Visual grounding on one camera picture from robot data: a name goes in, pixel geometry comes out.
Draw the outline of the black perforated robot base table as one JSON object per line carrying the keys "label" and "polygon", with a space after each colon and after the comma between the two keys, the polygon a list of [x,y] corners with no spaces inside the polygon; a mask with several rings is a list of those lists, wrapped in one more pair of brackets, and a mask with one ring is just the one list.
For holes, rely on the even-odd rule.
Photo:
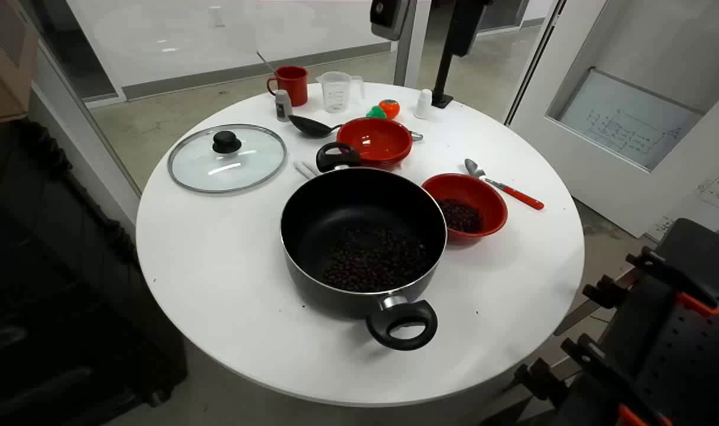
{"label": "black perforated robot base table", "polygon": [[627,261],[631,286],[583,289],[615,309],[611,330],[560,343],[577,378],[536,360],[516,382],[554,406],[549,426],[719,426],[719,234],[679,219]]}

